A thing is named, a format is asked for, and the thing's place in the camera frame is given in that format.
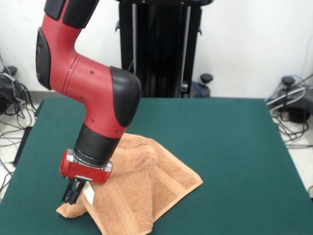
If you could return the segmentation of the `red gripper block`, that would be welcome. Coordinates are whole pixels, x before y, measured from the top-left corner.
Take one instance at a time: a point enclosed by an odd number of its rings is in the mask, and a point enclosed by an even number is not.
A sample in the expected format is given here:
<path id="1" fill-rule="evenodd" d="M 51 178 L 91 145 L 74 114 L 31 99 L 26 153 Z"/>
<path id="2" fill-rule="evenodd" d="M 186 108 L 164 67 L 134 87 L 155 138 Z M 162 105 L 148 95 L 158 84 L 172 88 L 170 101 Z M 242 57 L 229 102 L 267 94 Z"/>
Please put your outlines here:
<path id="1" fill-rule="evenodd" d="M 63 154 L 60 165 L 61 176 L 69 179 L 62 202 L 68 202 L 70 205 L 75 204 L 86 181 L 94 184 L 104 184 L 109 179 L 111 173 L 112 162 L 108 162 L 104 167 L 88 166 L 78 161 L 73 150 L 67 149 Z M 81 179 L 81 181 L 73 189 L 75 179 Z"/>

